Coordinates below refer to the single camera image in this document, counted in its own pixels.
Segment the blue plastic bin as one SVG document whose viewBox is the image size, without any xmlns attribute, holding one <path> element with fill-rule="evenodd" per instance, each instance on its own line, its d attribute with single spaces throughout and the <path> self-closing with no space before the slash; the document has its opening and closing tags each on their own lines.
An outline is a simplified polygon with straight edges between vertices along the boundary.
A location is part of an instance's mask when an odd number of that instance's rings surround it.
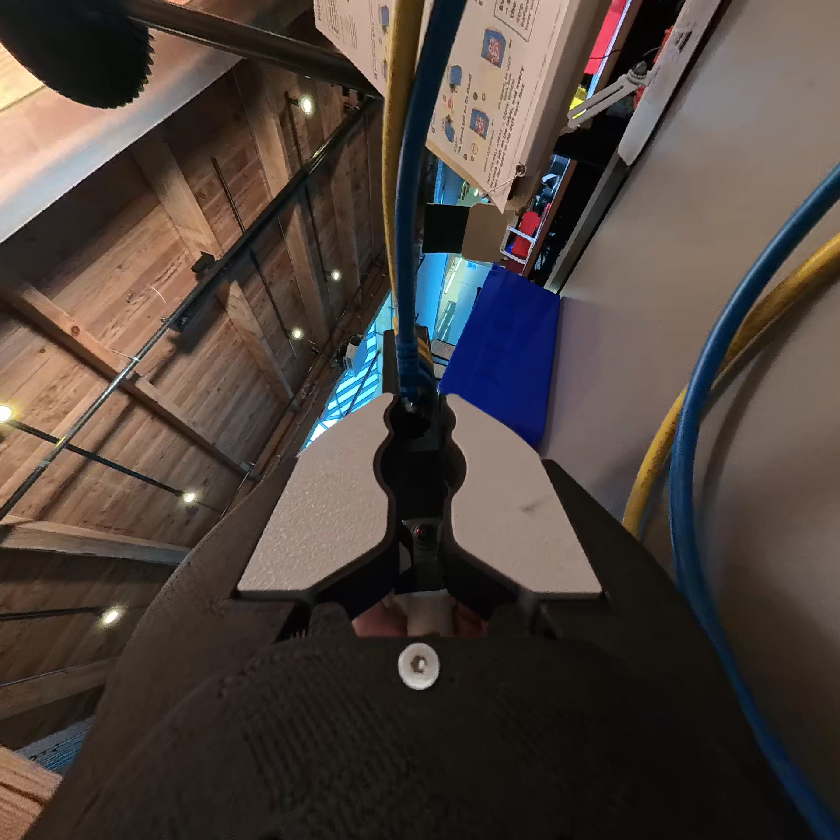
<svg viewBox="0 0 840 840">
<path fill-rule="evenodd" d="M 493 265 L 439 392 L 462 397 L 539 449 L 547 423 L 560 312 L 557 294 Z"/>
</svg>

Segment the skylight window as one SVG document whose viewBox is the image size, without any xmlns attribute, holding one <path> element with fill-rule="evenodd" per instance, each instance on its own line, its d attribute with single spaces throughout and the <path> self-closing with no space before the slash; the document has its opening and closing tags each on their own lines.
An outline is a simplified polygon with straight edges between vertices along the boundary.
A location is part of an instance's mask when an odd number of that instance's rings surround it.
<svg viewBox="0 0 840 840">
<path fill-rule="evenodd" d="M 333 388 L 329 401 L 318 420 L 311 428 L 301 449 L 343 420 L 359 411 L 367 403 L 382 394 L 382 372 L 384 364 L 384 331 L 392 327 L 394 306 L 392 294 L 383 301 L 374 321 L 371 323 L 357 355 L 360 361 L 341 374 Z"/>
</svg>

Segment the black board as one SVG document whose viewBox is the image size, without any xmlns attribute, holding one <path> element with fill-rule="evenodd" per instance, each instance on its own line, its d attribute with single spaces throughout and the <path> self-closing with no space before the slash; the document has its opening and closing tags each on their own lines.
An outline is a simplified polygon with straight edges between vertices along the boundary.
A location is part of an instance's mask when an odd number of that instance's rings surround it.
<svg viewBox="0 0 840 840">
<path fill-rule="evenodd" d="M 427 203 L 423 215 L 423 253 L 463 252 L 470 206 Z"/>
</svg>

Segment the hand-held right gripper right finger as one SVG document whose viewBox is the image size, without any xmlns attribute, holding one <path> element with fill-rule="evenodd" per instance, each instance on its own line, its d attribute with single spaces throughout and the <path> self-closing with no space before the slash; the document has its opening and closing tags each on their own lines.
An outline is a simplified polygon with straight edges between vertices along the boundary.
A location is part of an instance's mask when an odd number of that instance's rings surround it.
<svg viewBox="0 0 840 840">
<path fill-rule="evenodd" d="M 458 601 L 593 601 L 592 564 L 538 453 L 463 397 L 445 399 L 451 480 L 440 563 Z"/>
</svg>

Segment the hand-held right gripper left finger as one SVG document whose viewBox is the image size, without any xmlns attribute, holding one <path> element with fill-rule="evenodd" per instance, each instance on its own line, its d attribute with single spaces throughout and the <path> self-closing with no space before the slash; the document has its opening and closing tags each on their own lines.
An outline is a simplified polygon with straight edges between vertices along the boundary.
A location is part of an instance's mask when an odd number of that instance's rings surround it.
<svg viewBox="0 0 840 840">
<path fill-rule="evenodd" d="M 391 592 L 400 549 L 382 456 L 395 404 L 376 397 L 302 451 L 237 584 L 241 597 L 380 601 Z"/>
</svg>

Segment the printed instruction board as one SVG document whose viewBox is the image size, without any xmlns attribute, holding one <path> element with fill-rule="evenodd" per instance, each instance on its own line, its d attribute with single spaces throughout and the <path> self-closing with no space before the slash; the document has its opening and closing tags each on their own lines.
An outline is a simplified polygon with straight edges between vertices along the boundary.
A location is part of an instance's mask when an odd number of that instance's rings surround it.
<svg viewBox="0 0 840 840">
<path fill-rule="evenodd" d="M 470 1 L 426 146 L 500 212 L 548 160 L 605 21 L 607 1 Z"/>
</svg>

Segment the black network switch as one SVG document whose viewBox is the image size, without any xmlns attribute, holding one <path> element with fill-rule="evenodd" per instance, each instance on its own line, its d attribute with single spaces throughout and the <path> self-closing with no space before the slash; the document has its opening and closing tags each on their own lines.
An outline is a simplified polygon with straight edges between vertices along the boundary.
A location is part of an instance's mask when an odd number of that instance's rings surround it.
<svg viewBox="0 0 840 840">
<path fill-rule="evenodd" d="M 379 470 L 393 503 L 399 529 L 409 521 L 439 519 L 445 500 L 445 424 L 438 384 L 421 394 L 419 406 L 406 407 L 397 376 L 396 334 L 383 333 L 382 393 L 387 437 Z"/>
</svg>

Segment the cardboard sheet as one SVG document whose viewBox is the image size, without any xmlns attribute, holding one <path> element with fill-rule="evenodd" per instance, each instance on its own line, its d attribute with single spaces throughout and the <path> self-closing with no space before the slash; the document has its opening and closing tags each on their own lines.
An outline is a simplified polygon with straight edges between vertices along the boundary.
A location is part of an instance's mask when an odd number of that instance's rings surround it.
<svg viewBox="0 0 840 840">
<path fill-rule="evenodd" d="M 472 205 L 460 254 L 476 263 L 497 263 L 517 220 L 518 212 L 514 209 L 501 212 L 490 203 Z"/>
</svg>

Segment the person's left hand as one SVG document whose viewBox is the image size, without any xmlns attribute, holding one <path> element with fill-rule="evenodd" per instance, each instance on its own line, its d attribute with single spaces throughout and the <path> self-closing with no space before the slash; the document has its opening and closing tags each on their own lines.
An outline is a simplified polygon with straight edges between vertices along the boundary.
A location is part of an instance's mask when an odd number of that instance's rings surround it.
<svg viewBox="0 0 840 840">
<path fill-rule="evenodd" d="M 446 592 L 389 595 L 352 621 L 358 637 L 486 635 L 488 622 Z"/>
</svg>

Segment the black pole with round disc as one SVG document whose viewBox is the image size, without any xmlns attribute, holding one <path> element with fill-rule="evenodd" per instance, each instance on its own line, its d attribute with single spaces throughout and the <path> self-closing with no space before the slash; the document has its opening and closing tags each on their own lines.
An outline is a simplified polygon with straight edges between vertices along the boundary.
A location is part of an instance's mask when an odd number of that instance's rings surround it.
<svg viewBox="0 0 840 840">
<path fill-rule="evenodd" d="M 151 30 L 379 98 L 346 57 L 193 4 L 162 1 L 2 1 L 2 46 L 49 89 L 117 109 L 145 88 Z"/>
</svg>

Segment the white rack with red box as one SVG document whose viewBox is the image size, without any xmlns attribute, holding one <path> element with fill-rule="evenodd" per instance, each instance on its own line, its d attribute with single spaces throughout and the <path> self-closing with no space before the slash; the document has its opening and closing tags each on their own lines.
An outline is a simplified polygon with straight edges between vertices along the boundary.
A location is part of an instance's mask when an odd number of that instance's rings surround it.
<svg viewBox="0 0 840 840">
<path fill-rule="evenodd" d="M 537 244 L 542 224 L 543 212 L 529 209 L 521 216 L 516 227 L 507 229 L 507 241 L 501 254 L 504 260 L 513 265 L 513 270 L 519 273 L 524 271 Z"/>
</svg>

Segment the red equipment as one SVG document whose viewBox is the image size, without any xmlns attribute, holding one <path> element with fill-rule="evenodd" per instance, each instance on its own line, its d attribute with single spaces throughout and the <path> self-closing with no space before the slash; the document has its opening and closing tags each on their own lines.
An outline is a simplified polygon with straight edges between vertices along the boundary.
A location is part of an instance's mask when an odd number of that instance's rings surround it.
<svg viewBox="0 0 840 840">
<path fill-rule="evenodd" d="M 612 54 L 617 30 L 625 17 L 630 3 L 630 1 L 611 2 L 586 63 L 584 69 L 585 74 L 595 74 L 605 58 Z"/>
</svg>

